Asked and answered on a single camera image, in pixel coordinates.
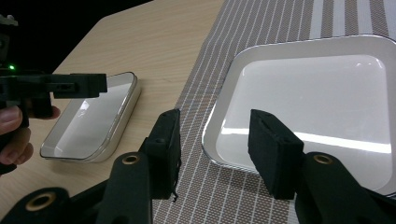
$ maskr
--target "rectangular white tray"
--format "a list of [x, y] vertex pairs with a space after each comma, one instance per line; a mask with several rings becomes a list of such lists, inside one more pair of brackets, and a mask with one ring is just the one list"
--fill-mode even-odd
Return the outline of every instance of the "rectangular white tray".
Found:
[[43, 158], [98, 162], [117, 148], [140, 95], [137, 77], [123, 73], [107, 78], [107, 93], [73, 99], [44, 141]]
[[256, 46], [233, 60], [203, 134], [215, 163], [257, 174], [250, 109], [277, 116], [304, 152], [338, 158], [367, 189], [396, 192], [396, 45], [358, 35]]

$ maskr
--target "dish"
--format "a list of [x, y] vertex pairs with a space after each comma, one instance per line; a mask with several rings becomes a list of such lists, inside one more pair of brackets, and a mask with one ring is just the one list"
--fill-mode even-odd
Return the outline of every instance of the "dish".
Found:
[[257, 174], [250, 109], [276, 115], [304, 152], [338, 158], [365, 188], [396, 192], [396, 45], [356, 35], [246, 49], [233, 60], [205, 125], [215, 163]]
[[133, 73], [107, 78], [107, 93], [73, 99], [40, 149], [43, 158], [94, 162], [116, 149], [141, 90]]

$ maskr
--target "human hand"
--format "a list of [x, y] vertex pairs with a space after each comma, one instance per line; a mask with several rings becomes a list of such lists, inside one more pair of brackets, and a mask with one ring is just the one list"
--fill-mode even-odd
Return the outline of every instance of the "human hand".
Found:
[[[48, 119], [56, 119], [61, 114], [60, 110], [53, 106], [53, 116]], [[0, 109], [0, 135], [17, 130], [22, 123], [22, 112], [17, 106]], [[31, 131], [29, 128], [20, 128], [13, 135], [11, 141], [0, 152], [0, 163], [20, 165], [28, 161], [33, 155], [33, 146], [29, 143]]]

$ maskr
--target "woven placemat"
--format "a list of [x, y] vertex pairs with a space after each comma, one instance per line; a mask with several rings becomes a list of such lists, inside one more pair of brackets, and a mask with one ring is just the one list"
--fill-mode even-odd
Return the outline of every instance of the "woven placemat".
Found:
[[293, 202], [271, 198], [258, 175], [219, 167], [203, 153], [203, 128], [227, 69], [255, 45], [343, 35], [396, 37], [396, 1], [226, 0], [181, 93], [176, 203], [155, 201], [155, 223], [298, 223]]

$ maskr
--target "white tray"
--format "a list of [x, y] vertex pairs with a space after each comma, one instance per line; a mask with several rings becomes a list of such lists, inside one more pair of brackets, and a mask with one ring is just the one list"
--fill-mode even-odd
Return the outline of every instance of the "white tray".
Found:
[[276, 115], [304, 152], [338, 158], [358, 182], [396, 192], [396, 45], [359, 35], [256, 46], [229, 72], [203, 135], [215, 163], [251, 173], [250, 109]]
[[107, 93], [73, 99], [44, 141], [46, 159], [98, 162], [117, 148], [141, 90], [133, 73], [107, 78]]

